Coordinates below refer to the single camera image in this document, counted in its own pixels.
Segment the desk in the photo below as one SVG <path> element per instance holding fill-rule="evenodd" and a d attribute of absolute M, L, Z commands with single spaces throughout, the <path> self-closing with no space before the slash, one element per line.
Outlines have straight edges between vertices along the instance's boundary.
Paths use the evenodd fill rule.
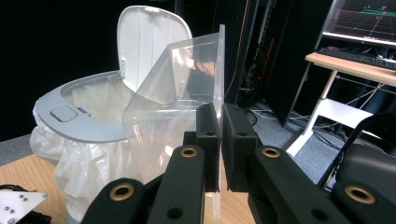
<path fill-rule="evenodd" d="M 308 66 L 317 65 L 332 70 L 323 93 L 318 99 L 311 119 L 308 121 L 303 133 L 293 142 L 287 149 L 291 156 L 295 156 L 301 147 L 308 141 L 312 135 L 312 128 L 318 116 L 323 116 L 328 119 L 335 120 L 348 127 L 356 128 L 356 126 L 363 119 L 372 116 L 372 114 L 361 111 L 357 108 L 343 105 L 333 100 L 327 99 L 327 94 L 336 78 L 338 72 L 342 72 L 355 77 L 362 77 L 379 83 L 384 83 L 391 86 L 396 86 L 396 72 L 379 68 L 362 63 L 354 63 L 352 61 L 338 59 L 318 53 L 311 53 L 305 56 L 305 59 L 310 62 Z"/>
<path fill-rule="evenodd" d="M 1 166 L 0 185 L 14 184 L 28 190 L 37 189 L 47 192 L 49 197 L 36 207 L 35 211 L 51 216 L 51 223 L 63 224 L 67 210 L 64 195 L 56 185 L 53 170 L 53 165 L 36 155 L 31 155 Z M 248 194 L 227 191 L 223 168 L 221 168 L 221 176 L 221 219 L 215 220 L 211 206 L 206 206 L 204 223 L 254 223 L 248 208 Z"/>

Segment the wooden tabletop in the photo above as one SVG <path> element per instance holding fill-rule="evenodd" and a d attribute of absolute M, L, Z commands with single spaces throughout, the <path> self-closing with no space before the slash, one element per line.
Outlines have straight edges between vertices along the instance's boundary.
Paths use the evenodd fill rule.
<path fill-rule="evenodd" d="M 315 65 L 331 70 L 336 70 L 355 77 L 363 77 L 390 86 L 396 86 L 396 72 L 392 70 L 363 63 L 355 63 L 318 53 L 308 54 L 305 56 L 305 59 Z"/>
<path fill-rule="evenodd" d="M 64 195 L 56 185 L 53 170 L 53 165 L 36 155 L 28 156 L 0 167 L 0 185 L 13 184 L 27 190 L 47 192 L 49 197 L 35 211 L 51 216 L 51 223 L 64 224 L 67 215 Z M 248 208 L 248 195 L 233 193 L 226 188 L 224 169 L 221 168 L 220 220 L 215 219 L 212 201 L 206 197 L 204 223 L 254 223 Z"/>

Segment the brass ring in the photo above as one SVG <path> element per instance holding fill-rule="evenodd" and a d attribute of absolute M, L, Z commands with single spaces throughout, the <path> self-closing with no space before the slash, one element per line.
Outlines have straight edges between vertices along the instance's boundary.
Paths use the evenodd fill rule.
<path fill-rule="evenodd" d="M 269 158 L 278 158 L 278 157 L 280 157 L 279 151 L 276 150 L 276 149 L 270 148 L 270 147 L 267 147 L 267 148 L 263 149 L 262 150 L 262 154 L 264 156 L 266 156 L 266 157 L 269 157 Z"/>
<path fill-rule="evenodd" d="M 134 194 L 134 186 L 130 183 L 119 184 L 110 191 L 113 201 L 123 201 Z"/>
<path fill-rule="evenodd" d="M 345 191 L 346 195 L 356 202 L 366 204 L 375 203 L 375 196 L 366 189 L 356 186 L 346 186 Z"/>
<path fill-rule="evenodd" d="M 198 151 L 192 147 L 183 148 L 180 151 L 180 155 L 183 157 L 194 157 L 197 154 L 198 154 Z"/>

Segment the bolt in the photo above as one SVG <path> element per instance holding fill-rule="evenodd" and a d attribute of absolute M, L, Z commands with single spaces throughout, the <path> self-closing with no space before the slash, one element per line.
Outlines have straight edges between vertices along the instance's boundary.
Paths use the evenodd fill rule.
<path fill-rule="evenodd" d="M 7 222 L 7 224 L 14 224 L 15 223 L 15 218 L 10 218 Z"/>

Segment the chair seat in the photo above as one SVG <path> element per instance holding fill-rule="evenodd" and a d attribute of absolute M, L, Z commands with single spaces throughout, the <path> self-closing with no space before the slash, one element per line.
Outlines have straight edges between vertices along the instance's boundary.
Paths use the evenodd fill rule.
<path fill-rule="evenodd" d="M 379 149 L 353 144 L 346 152 L 336 179 L 369 185 L 396 204 L 396 158 Z"/>

